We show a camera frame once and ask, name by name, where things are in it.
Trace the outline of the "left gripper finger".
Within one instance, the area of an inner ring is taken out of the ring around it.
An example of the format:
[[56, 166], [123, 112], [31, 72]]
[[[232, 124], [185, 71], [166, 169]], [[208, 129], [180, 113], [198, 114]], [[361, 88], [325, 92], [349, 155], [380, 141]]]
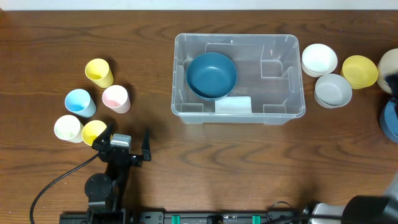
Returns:
[[142, 142], [142, 160], [151, 161], [150, 143], [149, 143], [149, 129], [146, 129], [144, 140]]
[[109, 145], [111, 141], [111, 135], [113, 133], [113, 127], [114, 127], [113, 123], [107, 126], [106, 129], [94, 139], [91, 148], [103, 149], [104, 147]]

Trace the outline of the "large beige bowl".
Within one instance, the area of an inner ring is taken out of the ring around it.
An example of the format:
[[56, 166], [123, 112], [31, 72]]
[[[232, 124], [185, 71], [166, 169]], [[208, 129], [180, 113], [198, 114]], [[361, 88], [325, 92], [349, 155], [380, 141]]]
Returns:
[[390, 95], [392, 95], [392, 90], [387, 84], [386, 78], [397, 75], [397, 54], [398, 49], [389, 50], [382, 56], [377, 65], [378, 78], [376, 82], [383, 91]]

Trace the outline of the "yellow bowl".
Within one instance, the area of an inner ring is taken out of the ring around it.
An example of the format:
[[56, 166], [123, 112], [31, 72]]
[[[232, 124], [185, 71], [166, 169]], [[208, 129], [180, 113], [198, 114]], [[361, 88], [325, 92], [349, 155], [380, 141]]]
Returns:
[[344, 77], [354, 90], [375, 84], [378, 78], [376, 65], [362, 55], [352, 55], [342, 64], [340, 75]]

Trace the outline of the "dark teal bowl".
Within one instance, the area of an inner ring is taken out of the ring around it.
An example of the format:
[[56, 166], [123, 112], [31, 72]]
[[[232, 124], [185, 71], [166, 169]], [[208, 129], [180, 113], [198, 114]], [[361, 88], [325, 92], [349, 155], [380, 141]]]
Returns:
[[383, 133], [397, 143], [397, 98], [391, 98], [382, 109], [379, 116], [379, 125]]
[[227, 56], [208, 52], [194, 58], [186, 71], [187, 84], [204, 100], [215, 101], [226, 97], [236, 86], [238, 73]]

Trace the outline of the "grey bowl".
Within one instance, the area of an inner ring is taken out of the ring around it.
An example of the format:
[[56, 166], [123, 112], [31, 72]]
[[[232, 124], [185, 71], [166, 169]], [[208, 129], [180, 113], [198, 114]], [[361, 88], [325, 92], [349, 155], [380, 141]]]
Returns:
[[333, 109], [345, 106], [350, 102], [352, 95], [352, 88], [348, 81], [334, 73], [321, 76], [315, 84], [315, 100], [324, 108]]

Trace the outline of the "white bowl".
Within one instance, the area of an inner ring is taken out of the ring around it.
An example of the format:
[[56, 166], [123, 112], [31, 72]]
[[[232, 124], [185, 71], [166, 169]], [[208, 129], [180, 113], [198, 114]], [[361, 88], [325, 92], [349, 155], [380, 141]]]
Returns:
[[302, 53], [302, 69], [311, 77], [318, 78], [332, 73], [337, 64], [336, 53], [324, 44], [311, 44]]

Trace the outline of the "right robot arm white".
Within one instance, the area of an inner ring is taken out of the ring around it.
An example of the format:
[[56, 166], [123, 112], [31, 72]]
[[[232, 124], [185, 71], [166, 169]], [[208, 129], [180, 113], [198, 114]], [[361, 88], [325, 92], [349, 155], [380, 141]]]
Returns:
[[[379, 125], [391, 141], [397, 142], [397, 73], [388, 75], [385, 82], [392, 91], [392, 98], [381, 111]], [[397, 224], [397, 177], [384, 196], [355, 196], [345, 206], [317, 203], [303, 215], [305, 218], [300, 223]]]

